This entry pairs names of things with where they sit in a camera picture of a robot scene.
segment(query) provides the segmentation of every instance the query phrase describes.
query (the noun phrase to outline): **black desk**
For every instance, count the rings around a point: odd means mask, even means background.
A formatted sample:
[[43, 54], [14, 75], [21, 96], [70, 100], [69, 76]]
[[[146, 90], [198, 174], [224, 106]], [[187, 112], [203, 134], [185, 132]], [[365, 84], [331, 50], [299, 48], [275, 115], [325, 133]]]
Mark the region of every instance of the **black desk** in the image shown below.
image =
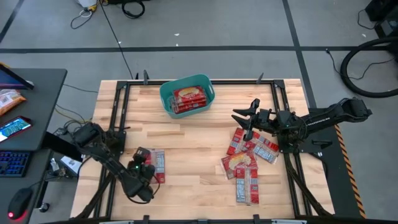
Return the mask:
[[28, 209], [20, 220], [10, 220], [7, 217], [8, 204], [14, 194], [21, 188], [28, 187], [40, 180], [46, 174], [52, 150], [43, 149], [44, 139], [54, 138], [47, 133], [51, 115], [53, 113], [63, 82], [67, 75], [65, 69], [11, 69], [13, 72], [34, 83], [33, 90], [21, 90], [27, 101], [17, 105], [5, 115], [0, 122], [6, 122], [16, 116], [30, 118], [33, 123], [28, 131], [0, 143], [0, 150], [34, 151], [25, 177], [0, 178], [0, 223], [28, 223], [32, 210], [40, 200], [44, 182], [35, 185], [33, 196]]

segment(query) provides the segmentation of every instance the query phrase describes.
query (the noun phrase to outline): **phone screen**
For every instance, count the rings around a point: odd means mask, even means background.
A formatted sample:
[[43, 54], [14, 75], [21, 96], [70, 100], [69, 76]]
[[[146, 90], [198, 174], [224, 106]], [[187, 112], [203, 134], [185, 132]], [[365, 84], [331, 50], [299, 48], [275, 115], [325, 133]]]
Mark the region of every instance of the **phone screen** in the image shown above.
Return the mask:
[[15, 120], [10, 121], [9, 123], [5, 124], [4, 126], [0, 127], [0, 142], [6, 140], [13, 134], [16, 134], [23, 129], [29, 128], [32, 126], [22, 118], [17, 118]]

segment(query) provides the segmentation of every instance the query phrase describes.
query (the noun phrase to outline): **wooden table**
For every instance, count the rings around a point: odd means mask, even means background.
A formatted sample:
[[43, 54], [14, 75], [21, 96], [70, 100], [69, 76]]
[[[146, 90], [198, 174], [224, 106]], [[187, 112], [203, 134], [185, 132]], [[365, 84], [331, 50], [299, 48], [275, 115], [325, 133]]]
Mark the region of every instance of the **wooden table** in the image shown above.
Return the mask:
[[[108, 129], [117, 81], [102, 81], [93, 122]], [[290, 109], [299, 116], [308, 113], [299, 79], [286, 79]], [[261, 108], [274, 108], [271, 88], [264, 85], [215, 85], [216, 98], [210, 110], [183, 119], [171, 119], [159, 98], [159, 86], [134, 86], [127, 107], [126, 147], [121, 162], [126, 166], [139, 146], [165, 149], [166, 183], [147, 205], [130, 202], [119, 182], [115, 190], [113, 220], [181, 219], [251, 219], [293, 218], [292, 202], [283, 156], [272, 165], [258, 159], [260, 204], [237, 205], [236, 179], [226, 180], [220, 159], [226, 156], [238, 124], [231, 118], [232, 109], [248, 108], [253, 99], [261, 100]], [[121, 107], [123, 94], [119, 102]], [[119, 124], [120, 113], [116, 119]], [[277, 143], [270, 134], [261, 133]], [[334, 213], [322, 162], [302, 154], [302, 165], [309, 190], [330, 213]], [[71, 217], [79, 214], [90, 201], [100, 176], [101, 164], [88, 161], [81, 169]], [[298, 187], [300, 211], [303, 200]], [[101, 214], [104, 215], [105, 200]]]

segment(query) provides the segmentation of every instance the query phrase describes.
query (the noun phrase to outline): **backlit keyboard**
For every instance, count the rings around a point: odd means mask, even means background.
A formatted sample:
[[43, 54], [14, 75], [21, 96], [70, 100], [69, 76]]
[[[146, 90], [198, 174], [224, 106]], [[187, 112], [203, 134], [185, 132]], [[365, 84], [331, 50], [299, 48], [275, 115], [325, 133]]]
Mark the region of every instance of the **backlit keyboard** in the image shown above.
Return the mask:
[[0, 177], [23, 177], [30, 152], [0, 151]]

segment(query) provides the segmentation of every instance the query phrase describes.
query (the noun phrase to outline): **plastic basket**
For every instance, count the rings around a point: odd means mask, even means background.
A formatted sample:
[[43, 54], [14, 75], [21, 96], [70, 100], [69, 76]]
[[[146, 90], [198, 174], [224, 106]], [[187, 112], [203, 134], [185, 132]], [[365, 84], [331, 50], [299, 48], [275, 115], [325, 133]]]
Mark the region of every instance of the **plastic basket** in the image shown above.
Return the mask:
[[[196, 108], [190, 111], [186, 111], [183, 113], [176, 114], [174, 113], [171, 104], [170, 97], [173, 97], [173, 91], [181, 88], [191, 87], [191, 86], [201, 86], [206, 93], [207, 96], [207, 105], [201, 108]], [[213, 85], [207, 75], [198, 74], [192, 75], [190, 77], [181, 78], [179, 80], [170, 81], [164, 83], [160, 87], [160, 99], [162, 100], [164, 110], [170, 115], [173, 119], [183, 118], [195, 113], [199, 113], [205, 110], [208, 110], [216, 96]]]

